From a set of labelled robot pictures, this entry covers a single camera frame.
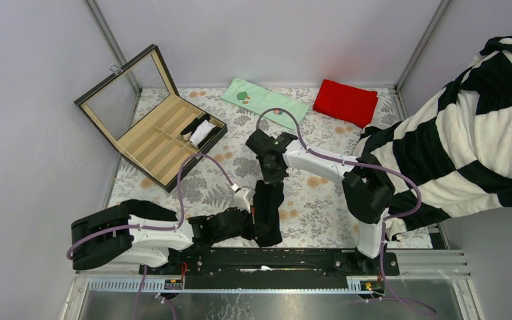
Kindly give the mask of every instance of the green towel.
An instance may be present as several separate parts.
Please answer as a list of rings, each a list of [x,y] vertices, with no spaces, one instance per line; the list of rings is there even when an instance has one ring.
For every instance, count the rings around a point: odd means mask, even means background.
[[[244,81],[242,79],[234,79],[221,99],[232,104],[238,105],[246,110],[250,110],[257,115],[271,108],[282,108],[288,110],[300,122],[309,106],[303,102],[288,98],[279,93],[258,87],[257,85]],[[283,114],[282,111],[268,112],[264,118],[270,119],[284,127],[295,129],[293,120]]]

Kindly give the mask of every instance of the gray wall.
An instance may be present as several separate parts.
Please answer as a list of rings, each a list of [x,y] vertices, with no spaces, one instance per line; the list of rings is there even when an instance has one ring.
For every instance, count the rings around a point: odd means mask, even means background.
[[[127,58],[160,46],[178,86],[392,84],[438,0],[100,0]]]
[[[512,0],[453,0],[401,91],[409,115],[454,80],[486,40],[512,35]]]
[[[0,319],[56,319],[71,222],[98,210],[115,152],[73,101],[113,62],[82,1],[0,1]]]
[[[409,114],[498,35],[512,35],[512,1],[454,0],[402,91]],[[512,209],[453,219],[446,230],[466,253],[486,319],[512,319]]]
[[[512,319],[512,209],[451,219],[445,230],[466,254],[486,320]]]

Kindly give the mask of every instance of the red cushion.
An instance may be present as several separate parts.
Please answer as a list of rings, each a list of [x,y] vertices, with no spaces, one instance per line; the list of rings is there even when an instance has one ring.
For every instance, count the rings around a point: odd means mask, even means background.
[[[376,91],[362,90],[325,79],[313,110],[364,128],[372,122],[377,103]]]

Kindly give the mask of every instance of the floral tablecloth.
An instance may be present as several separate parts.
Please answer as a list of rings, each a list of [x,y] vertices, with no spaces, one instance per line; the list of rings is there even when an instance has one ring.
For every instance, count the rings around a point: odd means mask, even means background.
[[[229,128],[209,155],[222,164],[231,178],[240,186],[256,185],[262,179],[255,155],[245,146],[254,131],[257,115],[221,100],[226,89],[180,89],[180,95],[192,104],[224,121]],[[288,97],[312,105],[318,89],[273,89]],[[388,89],[378,92],[378,104],[373,124],[385,128],[398,118]],[[156,89],[144,89],[136,116],[142,117],[158,101]],[[269,135],[288,131],[276,123],[263,119],[260,128]],[[359,139],[360,128],[309,110],[301,122],[307,144],[341,154],[350,154]],[[298,169],[289,170],[284,180],[285,200],[280,206],[280,228],[283,242],[278,247],[356,247],[359,235],[357,220],[347,209],[343,190],[325,178]],[[183,180],[186,217],[210,215],[228,208],[232,190],[216,166],[204,159]],[[127,199],[148,200],[179,212],[177,190],[167,193],[149,178],[121,160],[108,206]],[[253,241],[240,237],[216,244],[219,247],[257,247]],[[389,247],[432,248],[426,228],[406,233],[401,242]]]

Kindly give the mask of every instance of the black and white striped fabric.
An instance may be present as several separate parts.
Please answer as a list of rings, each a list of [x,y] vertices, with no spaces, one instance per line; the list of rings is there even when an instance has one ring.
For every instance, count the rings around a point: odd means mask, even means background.
[[[390,219],[389,235],[486,209],[512,207],[512,37],[488,40],[468,69],[414,116],[380,130],[366,127],[355,155],[374,154],[420,188],[423,205]],[[417,200],[390,175],[390,214]]]

